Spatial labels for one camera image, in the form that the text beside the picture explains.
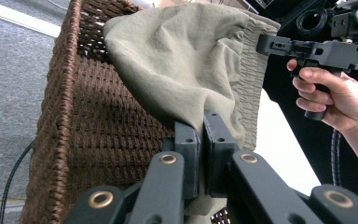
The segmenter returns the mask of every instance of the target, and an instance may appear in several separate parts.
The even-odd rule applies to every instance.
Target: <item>brass ring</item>
[[[258,161],[258,158],[252,154],[242,154],[241,160],[249,162],[249,163],[256,163]]]
[[[176,157],[173,155],[163,155],[159,160],[165,164],[172,164],[176,162]]]
[[[338,195],[339,197],[342,197],[343,201],[337,201],[336,199],[334,199],[332,196],[333,195]],[[343,207],[343,208],[350,208],[353,207],[353,201],[345,194],[338,192],[338,191],[334,191],[334,190],[327,190],[324,193],[324,197],[330,201],[331,203]]]
[[[104,196],[105,199],[101,202],[96,202],[99,196]],[[113,193],[109,191],[97,191],[89,196],[89,206],[92,208],[103,208],[113,201]]]

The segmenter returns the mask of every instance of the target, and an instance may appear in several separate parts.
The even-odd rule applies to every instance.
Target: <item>finger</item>
[[[331,95],[324,91],[314,91],[314,92],[305,92],[305,91],[298,91],[298,94],[309,101],[314,103],[318,103],[321,105],[333,105],[334,101],[331,98]]]
[[[313,83],[310,83],[305,80],[301,80],[298,77],[293,78],[293,85],[299,91],[313,92],[316,90],[316,86]]]
[[[326,108],[322,121],[339,131],[347,130],[349,126],[352,126],[352,124],[348,123],[347,115],[343,114],[333,105]]]
[[[343,82],[348,80],[344,73],[341,73],[341,77],[336,77],[327,70],[317,67],[306,67],[300,70],[300,76],[308,82],[325,85],[334,92],[343,92],[347,89],[343,85]]]
[[[311,112],[323,112],[326,109],[326,105],[318,104],[309,100],[306,100],[302,97],[296,100],[296,104],[303,110],[308,110]]]
[[[297,67],[297,60],[296,59],[290,60],[287,63],[286,67],[287,67],[287,70],[289,70],[289,71],[295,70],[295,68]]]

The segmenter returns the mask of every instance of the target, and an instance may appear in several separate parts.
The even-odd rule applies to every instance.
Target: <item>black cable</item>
[[[14,164],[14,167],[11,170],[10,176],[8,177],[7,183],[5,185],[4,195],[2,196],[2,203],[1,203],[1,210],[0,210],[0,224],[4,223],[7,195],[8,195],[8,190],[10,189],[11,180],[13,179],[14,174],[16,174],[17,168],[19,168],[20,163],[22,162],[24,157],[28,154],[28,152],[33,147],[33,145],[34,145],[34,141],[32,141],[32,143],[30,143],[30,145],[26,149],[24,149],[24,151],[20,155],[19,159],[16,161],[16,164]]]
[[[334,130],[331,136],[331,174],[333,176],[333,184],[341,186],[341,170],[339,167],[339,141],[341,133]]]

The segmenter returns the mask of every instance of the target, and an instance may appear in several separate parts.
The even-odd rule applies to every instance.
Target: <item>wicker basket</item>
[[[62,223],[88,189],[138,182],[162,138],[173,135],[134,100],[105,51],[103,24],[138,10],[123,0],[70,3],[49,65],[21,223]],[[225,210],[213,217],[223,220]]]

